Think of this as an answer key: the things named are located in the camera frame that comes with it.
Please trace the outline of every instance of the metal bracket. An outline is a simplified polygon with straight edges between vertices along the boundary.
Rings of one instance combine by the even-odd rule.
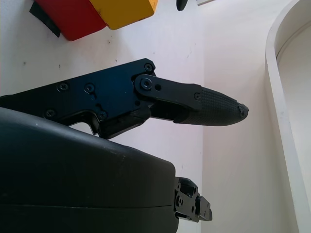
[[[202,110],[196,96],[201,95],[202,87],[197,84],[177,83],[152,75],[142,74],[135,79],[136,91],[148,98],[181,105],[195,111]]]
[[[190,179],[176,177],[174,211],[179,218],[194,222],[212,221],[210,203],[198,192]]]

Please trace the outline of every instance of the hex bolt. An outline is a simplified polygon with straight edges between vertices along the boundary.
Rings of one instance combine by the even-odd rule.
[[[149,91],[151,90],[151,87],[152,87],[152,81],[150,79],[143,78],[140,81],[140,86],[142,89]]]
[[[84,90],[86,92],[88,92],[88,93],[92,93],[95,90],[95,86],[93,84],[91,84],[91,83],[86,84],[85,87],[84,87]]]
[[[108,116],[107,113],[104,111],[101,111],[97,114],[99,120],[106,120],[107,116]]]
[[[200,100],[200,99],[201,99],[201,94],[200,94],[200,93],[195,93],[195,94],[194,94],[194,98],[195,98],[196,100]]]
[[[149,63],[146,63],[146,64],[145,64],[145,70],[146,70],[146,71],[152,71],[152,65],[149,64]]]
[[[58,86],[58,90],[60,91],[67,91],[69,89],[69,86],[67,83],[60,83]]]
[[[56,115],[56,112],[53,110],[53,109],[48,109],[46,112],[45,112],[45,116],[47,118],[52,118]]]
[[[176,205],[179,207],[179,206],[182,206],[183,204],[184,204],[184,201],[183,201],[182,197],[178,196],[176,199]]]

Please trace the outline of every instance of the yellow block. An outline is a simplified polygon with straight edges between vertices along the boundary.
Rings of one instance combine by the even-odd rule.
[[[158,0],[90,0],[112,30],[152,16]]]

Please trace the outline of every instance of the white arch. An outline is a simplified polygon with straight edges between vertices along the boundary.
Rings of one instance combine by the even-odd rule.
[[[293,0],[276,18],[266,44],[266,91],[278,148],[284,192],[292,232],[311,232],[311,212],[303,181],[286,101],[278,70],[278,58],[299,32],[310,26],[311,0]]]

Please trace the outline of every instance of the red block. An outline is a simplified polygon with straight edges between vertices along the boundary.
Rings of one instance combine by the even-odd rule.
[[[89,0],[35,0],[67,40],[103,29],[106,24]]]

